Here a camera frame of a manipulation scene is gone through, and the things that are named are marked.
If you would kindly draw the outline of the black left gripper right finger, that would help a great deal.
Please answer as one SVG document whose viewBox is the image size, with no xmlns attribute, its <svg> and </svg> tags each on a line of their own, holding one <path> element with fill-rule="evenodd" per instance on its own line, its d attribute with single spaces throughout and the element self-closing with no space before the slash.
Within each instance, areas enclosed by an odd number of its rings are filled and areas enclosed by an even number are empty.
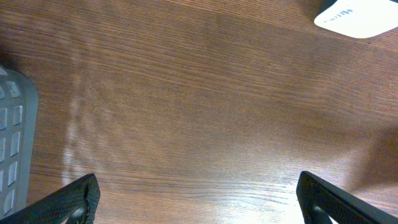
<svg viewBox="0 0 398 224">
<path fill-rule="evenodd" d="M 309 171 L 300 173 L 296 194 L 305 224 L 397 223 L 397 218 Z"/>
</svg>

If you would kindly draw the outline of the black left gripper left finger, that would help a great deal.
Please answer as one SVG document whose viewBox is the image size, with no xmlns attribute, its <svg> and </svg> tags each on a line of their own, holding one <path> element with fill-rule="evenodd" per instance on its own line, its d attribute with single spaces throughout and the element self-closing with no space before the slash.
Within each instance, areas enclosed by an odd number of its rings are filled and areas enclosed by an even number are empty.
<svg viewBox="0 0 398 224">
<path fill-rule="evenodd" d="M 45 198 L 1 220 L 1 224 L 93 224 L 100 200 L 94 174 L 75 180 Z"/>
</svg>

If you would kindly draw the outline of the white barcode scanner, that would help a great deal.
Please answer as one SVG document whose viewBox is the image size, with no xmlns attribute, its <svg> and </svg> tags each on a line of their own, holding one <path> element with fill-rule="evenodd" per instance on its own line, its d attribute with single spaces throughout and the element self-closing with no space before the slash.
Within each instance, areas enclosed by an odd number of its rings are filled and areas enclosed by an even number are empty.
<svg viewBox="0 0 398 224">
<path fill-rule="evenodd" d="M 397 27 L 397 1 L 324 0 L 314 24 L 356 39 L 374 37 Z"/>
</svg>

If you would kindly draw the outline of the grey plastic mesh basket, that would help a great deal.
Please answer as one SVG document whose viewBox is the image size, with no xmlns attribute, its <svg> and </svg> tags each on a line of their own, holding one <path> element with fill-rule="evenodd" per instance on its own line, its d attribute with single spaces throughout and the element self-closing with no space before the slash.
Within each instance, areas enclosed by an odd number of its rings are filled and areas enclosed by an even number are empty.
<svg viewBox="0 0 398 224">
<path fill-rule="evenodd" d="M 25 208 L 39 100 L 33 83 L 1 67 L 1 218 Z"/>
</svg>

